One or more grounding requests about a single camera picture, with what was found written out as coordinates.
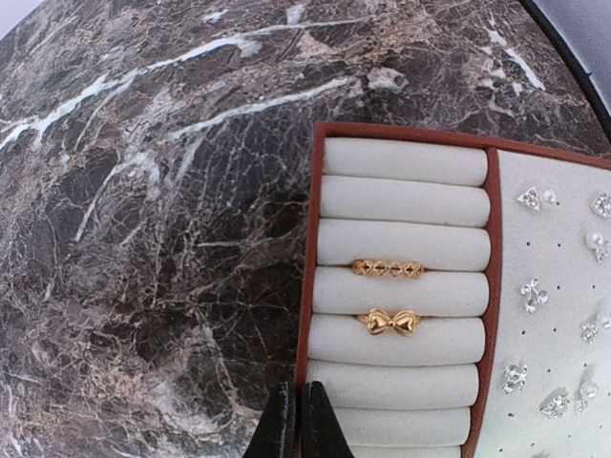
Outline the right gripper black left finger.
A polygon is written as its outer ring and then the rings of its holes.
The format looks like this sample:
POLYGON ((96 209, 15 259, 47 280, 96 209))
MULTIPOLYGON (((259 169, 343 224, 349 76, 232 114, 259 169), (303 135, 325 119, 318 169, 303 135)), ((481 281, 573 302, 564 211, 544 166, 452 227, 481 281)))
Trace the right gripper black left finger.
POLYGON ((270 392, 246 458, 292 458, 295 434, 296 387, 292 382, 282 382, 270 392))

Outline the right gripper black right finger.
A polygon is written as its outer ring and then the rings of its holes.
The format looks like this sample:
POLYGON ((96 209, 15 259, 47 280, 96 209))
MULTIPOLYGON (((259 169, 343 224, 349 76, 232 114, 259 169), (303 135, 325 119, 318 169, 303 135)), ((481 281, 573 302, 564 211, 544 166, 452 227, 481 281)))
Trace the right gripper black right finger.
POLYGON ((306 383, 301 398, 301 456, 353 458, 321 382, 306 383))

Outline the brown ring earring tray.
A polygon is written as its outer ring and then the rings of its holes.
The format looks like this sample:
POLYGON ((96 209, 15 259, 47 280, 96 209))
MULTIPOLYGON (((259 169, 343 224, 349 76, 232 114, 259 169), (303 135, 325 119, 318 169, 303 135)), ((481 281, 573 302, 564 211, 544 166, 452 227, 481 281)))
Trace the brown ring earring tray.
POLYGON ((610 453, 610 163, 315 129, 296 384, 353 457, 610 453))

